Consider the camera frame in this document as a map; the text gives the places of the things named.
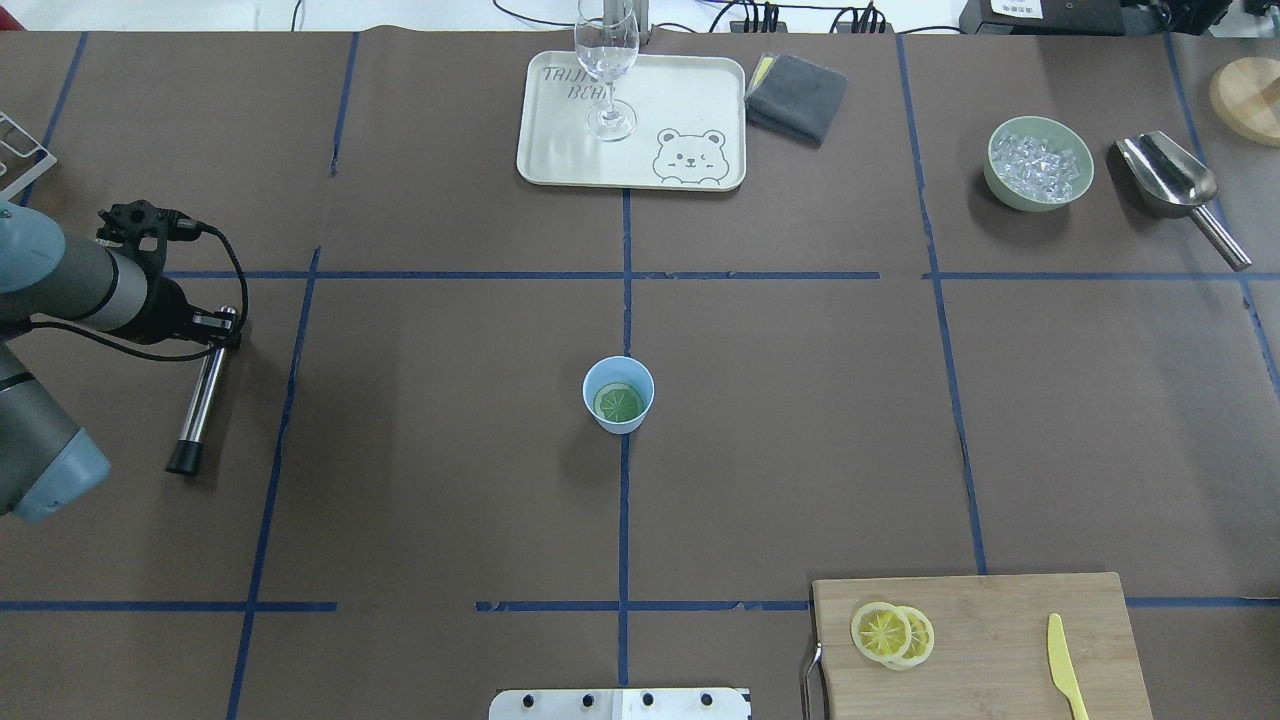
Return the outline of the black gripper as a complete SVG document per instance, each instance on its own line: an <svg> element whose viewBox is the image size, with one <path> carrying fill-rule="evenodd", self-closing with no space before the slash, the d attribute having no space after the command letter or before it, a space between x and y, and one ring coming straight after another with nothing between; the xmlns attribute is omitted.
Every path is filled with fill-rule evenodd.
<svg viewBox="0 0 1280 720"><path fill-rule="evenodd" d="M236 351L241 347L243 336L223 336L223 331L232 331L238 316L234 307L218 311L196 307L178 283L159 281L151 296L150 343L184 340L207 345L210 350Z"/></svg>

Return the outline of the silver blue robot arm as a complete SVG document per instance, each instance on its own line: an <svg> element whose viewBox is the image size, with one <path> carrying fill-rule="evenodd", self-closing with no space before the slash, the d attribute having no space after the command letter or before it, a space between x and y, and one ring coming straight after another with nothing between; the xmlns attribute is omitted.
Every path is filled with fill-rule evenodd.
<svg viewBox="0 0 1280 720"><path fill-rule="evenodd" d="M166 469L197 475L204 434L225 356L241 345L250 288L230 241L183 211L138 200L100 211L93 238L68 234L54 219L3 204L1 319L9 345L35 331L64 331L152 363L151 346L196 343L178 363L201 361L184 427ZM173 242L216 237L239 286L239 304L193 305L165 273ZM1 351L1 510L42 521L105 480L111 464L90 433L64 410L8 347Z"/></svg>

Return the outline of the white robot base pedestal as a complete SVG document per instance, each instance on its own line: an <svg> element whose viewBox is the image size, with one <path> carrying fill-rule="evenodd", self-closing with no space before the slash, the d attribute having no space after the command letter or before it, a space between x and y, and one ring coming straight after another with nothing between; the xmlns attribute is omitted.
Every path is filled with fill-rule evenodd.
<svg viewBox="0 0 1280 720"><path fill-rule="evenodd" d="M750 692L731 687L502 691L489 719L751 719Z"/></svg>

